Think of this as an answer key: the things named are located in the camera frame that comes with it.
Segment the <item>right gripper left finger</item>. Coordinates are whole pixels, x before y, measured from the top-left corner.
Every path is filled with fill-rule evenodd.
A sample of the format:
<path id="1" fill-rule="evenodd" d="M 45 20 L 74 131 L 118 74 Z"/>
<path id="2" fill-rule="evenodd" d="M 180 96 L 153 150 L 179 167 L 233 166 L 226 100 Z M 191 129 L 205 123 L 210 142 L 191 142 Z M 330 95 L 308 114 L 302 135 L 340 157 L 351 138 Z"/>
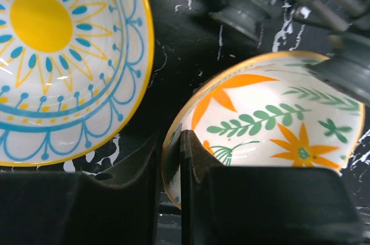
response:
<path id="1" fill-rule="evenodd" d="M 1 243 L 154 244 L 157 138 L 95 176 L 1 173 Z"/>

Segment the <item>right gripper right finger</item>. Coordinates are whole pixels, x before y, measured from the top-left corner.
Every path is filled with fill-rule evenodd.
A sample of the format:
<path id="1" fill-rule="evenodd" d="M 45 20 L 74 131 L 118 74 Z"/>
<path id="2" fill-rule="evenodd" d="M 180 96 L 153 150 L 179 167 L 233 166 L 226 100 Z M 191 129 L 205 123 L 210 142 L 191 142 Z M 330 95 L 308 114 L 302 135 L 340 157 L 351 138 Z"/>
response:
<path id="1" fill-rule="evenodd" d="M 183 244 L 363 244 L 364 223 L 326 168 L 224 166 L 180 135 Z"/>

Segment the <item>orange flower green leaf bowl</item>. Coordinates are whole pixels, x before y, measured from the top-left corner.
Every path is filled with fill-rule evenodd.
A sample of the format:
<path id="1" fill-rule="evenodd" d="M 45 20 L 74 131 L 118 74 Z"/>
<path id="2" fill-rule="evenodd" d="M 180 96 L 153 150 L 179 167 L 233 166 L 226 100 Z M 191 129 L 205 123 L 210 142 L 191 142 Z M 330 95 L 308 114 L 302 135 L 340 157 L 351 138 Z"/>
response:
<path id="1" fill-rule="evenodd" d="M 363 103 L 317 80 L 325 56 L 279 51 L 250 58 L 204 84 L 178 112 L 162 145 L 162 179 L 181 205 L 180 134 L 226 166 L 304 166 L 340 171 L 365 125 Z"/>

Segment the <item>grey wire dish rack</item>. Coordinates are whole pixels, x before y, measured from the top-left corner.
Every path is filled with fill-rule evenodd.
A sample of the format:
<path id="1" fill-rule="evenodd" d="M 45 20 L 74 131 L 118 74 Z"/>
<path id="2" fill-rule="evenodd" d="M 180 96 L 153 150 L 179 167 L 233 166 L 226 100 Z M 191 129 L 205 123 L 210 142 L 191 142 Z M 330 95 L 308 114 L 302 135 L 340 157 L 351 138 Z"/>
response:
<path id="1" fill-rule="evenodd" d="M 211 17 L 256 42 L 256 25 L 277 15 L 273 0 L 226 0 Z M 369 0 L 292 0 L 294 21 L 330 30 L 334 48 L 321 64 L 306 70 L 320 81 L 369 104 Z"/>

